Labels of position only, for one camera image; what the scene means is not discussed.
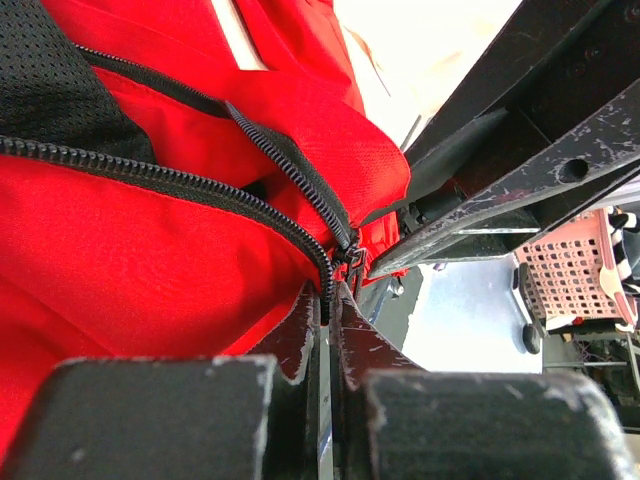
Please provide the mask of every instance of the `red bag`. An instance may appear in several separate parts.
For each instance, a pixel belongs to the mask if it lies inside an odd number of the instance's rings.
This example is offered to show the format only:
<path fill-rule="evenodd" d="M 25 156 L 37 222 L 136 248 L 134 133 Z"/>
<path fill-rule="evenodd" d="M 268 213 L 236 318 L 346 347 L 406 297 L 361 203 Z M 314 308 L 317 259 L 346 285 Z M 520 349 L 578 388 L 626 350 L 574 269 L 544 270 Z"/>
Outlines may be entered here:
<path fill-rule="evenodd" d="M 409 178 L 331 2 L 237 1 L 268 71 L 209 0 L 43 3 L 0 26 L 0 452 L 61 361 L 242 354 L 306 280 L 326 303 Z"/>

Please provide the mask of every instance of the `red fabric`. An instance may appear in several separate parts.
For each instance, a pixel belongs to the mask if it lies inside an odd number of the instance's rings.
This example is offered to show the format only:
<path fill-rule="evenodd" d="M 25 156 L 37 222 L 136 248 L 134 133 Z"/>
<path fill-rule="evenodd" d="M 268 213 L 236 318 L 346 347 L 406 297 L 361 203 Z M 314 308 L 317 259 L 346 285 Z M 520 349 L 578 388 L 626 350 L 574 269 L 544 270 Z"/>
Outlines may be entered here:
<path fill-rule="evenodd" d="M 362 115 L 330 7 L 242 0 L 268 72 L 239 71 L 209 0 L 46 0 L 79 44 L 232 101 L 289 135 L 357 226 L 403 197 L 402 154 Z M 149 135 L 159 163 L 244 186 L 327 249 L 331 235 L 239 128 L 96 69 Z M 242 354 L 284 317 L 309 260 L 244 217 L 34 160 L 0 157 L 0 456 L 35 388 L 77 356 Z M 372 257 L 397 241 L 393 217 L 362 229 Z"/>

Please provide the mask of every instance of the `black mesh fabric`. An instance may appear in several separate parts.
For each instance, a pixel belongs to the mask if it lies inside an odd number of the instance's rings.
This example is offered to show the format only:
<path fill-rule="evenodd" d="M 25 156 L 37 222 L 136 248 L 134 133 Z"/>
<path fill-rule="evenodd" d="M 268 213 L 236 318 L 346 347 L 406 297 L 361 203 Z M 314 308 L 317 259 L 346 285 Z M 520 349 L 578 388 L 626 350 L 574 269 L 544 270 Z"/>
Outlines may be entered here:
<path fill-rule="evenodd" d="M 38 0 L 0 0 L 0 134 L 156 163 Z"/>

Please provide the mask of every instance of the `zipper teeth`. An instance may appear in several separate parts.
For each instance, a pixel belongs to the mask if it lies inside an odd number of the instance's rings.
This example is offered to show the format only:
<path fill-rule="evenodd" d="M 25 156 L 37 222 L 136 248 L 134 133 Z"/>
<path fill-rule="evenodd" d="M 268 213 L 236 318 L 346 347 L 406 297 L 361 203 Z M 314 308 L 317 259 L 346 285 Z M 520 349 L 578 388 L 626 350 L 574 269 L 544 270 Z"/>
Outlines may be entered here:
<path fill-rule="evenodd" d="M 205 100 L 207 102 L 212 102 L 212 103 L 214 103 L 216 105 L 219 105 L 220 108 L 224 109 L 224 105 L 217 98 L 210 97 L 209 95 L 206 95 L 206 94 L 202 93 L 201 91 L 196 90 L 195 88 L 190 87 L 189 85 L 187 85 L 185 83 L 182 83 L 182 82 L 179 82 L 177 80 L 174 80 L 170 76 L 165 75 L 164 73 L 158 72 L 157 70 L 152 70 L 152 69 L 147 68 L 147 67 L 145 67 L 143 65 L 140 65 L 139 63 L 131 62 L 129 60 L 125 60 L 124 58 L 116 57 L 115 55 L 110 55 L 108 53 L 99 52 L 97 50 L 93 50 L 91 48 L 87 48 L 87 47 L 84 47 L 82 45 L 78 45 L 78 44 L 74 44 L 74 45 L 81 52 L 85 52 L 85 53 L 88 53 L 90 55 L 95 55 L 96 57 L 102 57 L 102 58 L 105 58 L 107 60 L 111 60 L 113 62 L 121 63 L 121 64 L 126 65 L 126 66 L 131 67 L 131 68 L 139 69 L 141 71 L 144 71 L 146 73 L 154 75 L 154 77 L 157 76 L 156 80 L 160 80 L 160 81 L 164 82 L 164 84 L 166 86 L 170 87 L 170 88 L 173 88 L 173 87 L 180 88 L 180 89 L 182 89 L 184 91 L 189 92 L 191 95 L 195 95 L 195 96 L 199 97 L 201 100 Z"/>
<path fill-rule="evenodd" d="M 289 177 L 289 179 L 302 191 L 309 200 L 313 208 L 325 221 L 340 247 L 346 249 L 351 240 L 348 232 L 345 231 L 337 215 L 316 190 L 316 187 L 307 177 L 300 172 L 298 167 L 262 132 L 260 132 L 252 122 L 247 120 L 232 105 L 226 103 L 227 110 L 231 117 L 251 139 L 251 141 L 267 155 L 273 162 Z"/>
<path fill-rule="evenodd" d="M 113 157 L 111 155 L 90 152 L 79 148 L 20 140 L 3 135 L 0 135 L 0 154 L 33 158 L 66 167 L 86 170 L 88 173 L 91 171 L 104 172 L 170 183 L 202 193 L 224 196 L 232 201 L 249 206 L 257 213 L 268 216 L 279 225 L 282 225 L 283 231 L 300 239 L 300 243 L 308 250 L 308 253 L 303 253 L 307 254 L 320 271 L 320 282 L 322 284 L 322 323 L 324 325 L 328 323 L 331 316 L 331 300 L 335 293 L 331 260 L 322 248 L 322 245 L 320 245 L 309 232 L 283 213 L 250 193 L 227 185 L 226 183 L 167 167 Z"/>

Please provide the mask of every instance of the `plastic basket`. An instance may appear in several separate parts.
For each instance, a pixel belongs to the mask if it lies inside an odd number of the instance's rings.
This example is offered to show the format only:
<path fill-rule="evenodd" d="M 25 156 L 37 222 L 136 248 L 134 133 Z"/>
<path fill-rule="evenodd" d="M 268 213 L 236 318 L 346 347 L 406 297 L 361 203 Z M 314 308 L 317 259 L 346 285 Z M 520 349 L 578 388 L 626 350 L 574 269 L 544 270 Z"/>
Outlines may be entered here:
<path fill-rule="evenodd" d="M 537 242 L 516 250 L 529 265 L 525 289 L 537 318 L 622 318 L 638 320 L 616 270 L 605 209 L 579 215 Z"/>

